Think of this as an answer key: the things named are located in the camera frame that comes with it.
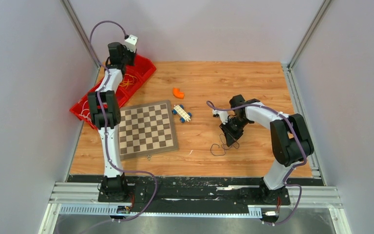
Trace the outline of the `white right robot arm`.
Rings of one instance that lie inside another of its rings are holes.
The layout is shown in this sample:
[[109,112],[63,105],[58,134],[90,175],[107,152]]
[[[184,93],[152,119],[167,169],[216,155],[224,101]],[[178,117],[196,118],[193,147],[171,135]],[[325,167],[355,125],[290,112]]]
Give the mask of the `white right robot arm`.
[[229,104],[229,109],[214,107],[212,110],[214,117],[221,120],[220,128],[228,147],[239,140],[248,124],[258,123],[270,131],[275,159],[261,179],[256,197],[263,203],[272,203],[280,197],[291,173],[305,165],[314,152],[304,117],[284,114],[258,99],[245,100],[242,95],[233,96]]

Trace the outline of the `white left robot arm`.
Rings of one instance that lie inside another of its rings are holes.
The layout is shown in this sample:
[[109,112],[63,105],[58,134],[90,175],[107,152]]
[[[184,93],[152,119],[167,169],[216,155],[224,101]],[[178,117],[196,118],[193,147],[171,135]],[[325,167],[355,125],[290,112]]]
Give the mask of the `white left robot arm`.
[[123,81],[126,67],[134,65],[136,51],[119,42],[109,43],[108,51],[109,57],[104,65],[105,76],[99,87],[89,92],[87,97],[90,118],[100,135],[105,163],[98,200],[123,202],[128,199],[130,190],[120,158],[118,137],[121,112],[116,91]]

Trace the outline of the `orange pipe elbow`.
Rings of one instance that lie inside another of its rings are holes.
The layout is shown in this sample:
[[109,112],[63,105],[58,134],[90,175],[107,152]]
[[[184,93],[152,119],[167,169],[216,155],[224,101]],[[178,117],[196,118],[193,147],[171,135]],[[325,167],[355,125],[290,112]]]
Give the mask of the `orange pipe elbow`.
[[182,92],[179,88],[173,88],[172,93],[173,93],[175,98],[178,98],[178,99],[184,99],[185,98],[185,93]]

